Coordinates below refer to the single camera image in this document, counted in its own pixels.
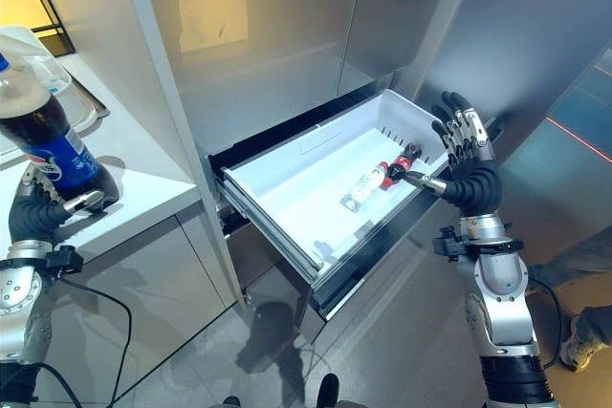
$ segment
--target pepsi label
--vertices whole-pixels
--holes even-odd
[[[40,172],[61,188],[81,185],[99,171],[98,162],[72,128],[64,136],[23,150]]]

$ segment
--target robotic arm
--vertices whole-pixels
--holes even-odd
[[[9,214],[11,248],[0,255],[0,406],[20,408],[35,400],[39,367],[51,342],[54,281],[80,272],[74,247],[54,250],[54,231],[75,212],[98,203],[94,190],[63,203],[51,182],[30,164]]]
[[[491,142],[480,117],[456,93],[442,93],[432,108],[432,128],[448,150],[453,181],[408,171],[405,179],[461,210],[461,232],[441,228],[436,253],[457,262],[466,290],[466,318],[480,355],[488,408],[558,408],[539,361],[525,303],[528,274],[522,243],[505,233],[496,210],[501,183]]]

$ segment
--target white countertop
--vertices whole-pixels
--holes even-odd
[[[23,161],[0,172],[0,256],[11,244],[8,232],[9,210],[14,190],[28,164]],[[79,212],[57,233],[68,236],[61,244],[75,246],[85,261],[101,255],[150,226],[197,202],[194,184],[172,181],[142,172],[106,165],[120,188],[120,200],[102,216]]]
[[[75,246],[85,261],[89,261],[196,203],[200,195],[196,185],[188,181],[185,173],[88,71],[77,55],[71,55],[69,61],[62,64],[73,75],[78,74],[79,81],[111,112],[83,139],[115,179],[120,189],[120,200],[106,209],[103,216],[93,217],[85,212],[75,215],[57,233],[63,239],[61,244]],[[147,161],[154,161],[158,166],[162,164],[162,170],[167,170],[174,179],[147,173]],[[0,170],[0,258],[6,256],[11,244],[9,211],[27,164],[23,160]],[[182,176],[186,179],[176,180]]]

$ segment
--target drawer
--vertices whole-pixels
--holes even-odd
[[[355,288],[435,201],[405,181],[376,189],[359,211],[340,199],[381,161],[417,142],[412,170],[438,175],[446,151],[435,118],[384,90],[307,132],[224,169],[221,192],[311,285],[322,316]]]

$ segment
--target bottle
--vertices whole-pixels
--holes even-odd
[[[382,161],[370,172],[363,174],[350,191],[342,197],[341,204],[353,212],[359,211],[365,200],[383,183],[388,167],[389,165]]]
[[[392,184],[399,182],[404,176],[404,172],[409,170],[412,167],[412,163],[420,158],[422,154],[423,150],[420,145],[413,142],[409,143],[402,154],[388,167],[381,188],[386,190]]]
[[[115,181],[70,126],[57,99],[1,54],[0,133],[36,164],[65,201],[100,190],[104,198],[88,209],[94,212],[119,199]]]

